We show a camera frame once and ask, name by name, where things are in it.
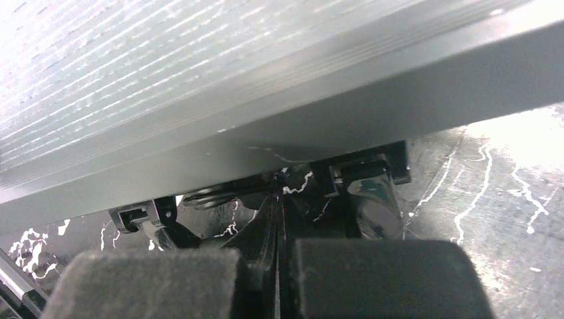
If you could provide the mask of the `black foam-lined poker case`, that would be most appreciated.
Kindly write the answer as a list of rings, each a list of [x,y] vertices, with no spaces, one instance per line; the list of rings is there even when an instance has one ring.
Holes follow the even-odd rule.
[[[1,317],[81,253],[401,240],[408,140],[563,101],[562,1],[2,1]]]

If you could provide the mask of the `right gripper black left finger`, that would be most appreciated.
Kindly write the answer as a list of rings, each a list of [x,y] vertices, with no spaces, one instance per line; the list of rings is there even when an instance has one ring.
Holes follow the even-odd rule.
[[[89,251],[59,278],[43,318],[247,318],[233,249]]]

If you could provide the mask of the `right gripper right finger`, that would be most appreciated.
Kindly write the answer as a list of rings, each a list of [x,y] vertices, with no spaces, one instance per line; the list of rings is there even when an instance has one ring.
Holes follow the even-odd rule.
[[[493,318],[469,256],[437,240],[300,239],[292,318]]]

